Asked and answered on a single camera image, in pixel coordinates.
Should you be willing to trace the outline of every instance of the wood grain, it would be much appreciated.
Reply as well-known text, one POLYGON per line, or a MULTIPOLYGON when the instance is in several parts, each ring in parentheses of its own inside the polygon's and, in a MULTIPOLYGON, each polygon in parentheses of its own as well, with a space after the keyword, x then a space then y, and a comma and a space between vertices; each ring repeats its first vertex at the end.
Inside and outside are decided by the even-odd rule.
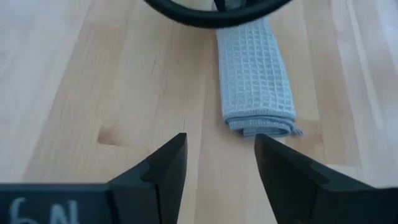
MULTIPOLYGON (((398 186, 397 15, 294 0, 270 19, 305 132, 278 140, 375 187, 398 186)), ((215 32, 143 1, 0 1, 0 182, 104 182, 187 132, 178 222, 276 223, 218 86, 215 32)))

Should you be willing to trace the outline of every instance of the folded towel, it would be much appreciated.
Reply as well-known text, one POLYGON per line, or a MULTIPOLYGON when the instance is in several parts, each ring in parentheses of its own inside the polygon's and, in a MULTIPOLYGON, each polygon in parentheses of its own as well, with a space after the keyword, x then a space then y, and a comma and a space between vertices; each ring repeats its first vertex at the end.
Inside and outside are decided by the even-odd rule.
POLYGON ((289 78, 267 19, 216 32, 221 107, 229 128, 245 137, 301 135, 294 126, 289 78))

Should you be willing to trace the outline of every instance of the microfiber cloth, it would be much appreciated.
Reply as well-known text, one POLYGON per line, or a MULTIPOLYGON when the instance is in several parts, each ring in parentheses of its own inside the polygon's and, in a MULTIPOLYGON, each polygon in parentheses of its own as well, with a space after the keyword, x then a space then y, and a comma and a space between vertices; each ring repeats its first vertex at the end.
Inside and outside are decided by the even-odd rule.
POLYGON ((289 78, 267 19, 216 33, 221 109, 230 130, 247 138, 302 135, 294 126, 289 78))

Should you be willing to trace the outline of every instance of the black ring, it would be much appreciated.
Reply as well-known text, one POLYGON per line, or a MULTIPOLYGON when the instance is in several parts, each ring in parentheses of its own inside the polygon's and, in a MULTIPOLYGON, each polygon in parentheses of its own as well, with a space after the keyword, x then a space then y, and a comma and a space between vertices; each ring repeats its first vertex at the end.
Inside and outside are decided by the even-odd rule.
POLYGON ((166 17, 201 28, 224 28, 237 26, 268 15, 291 0, 260 0, 248 7, 232 9, 230 11, 201 11, 189 9, 171 0, 145 0, 156 11, 166 17))

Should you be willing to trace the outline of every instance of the waffle weave towel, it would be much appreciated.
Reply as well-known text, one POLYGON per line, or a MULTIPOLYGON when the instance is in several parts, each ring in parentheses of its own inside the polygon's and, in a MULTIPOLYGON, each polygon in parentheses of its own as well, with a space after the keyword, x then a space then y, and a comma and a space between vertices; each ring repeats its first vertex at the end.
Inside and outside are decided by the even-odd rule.
POLYGON ((245 137, 301 135, 294 126, 289 78, 267 19, 216 32, 221 109, 229 128, 245 137))

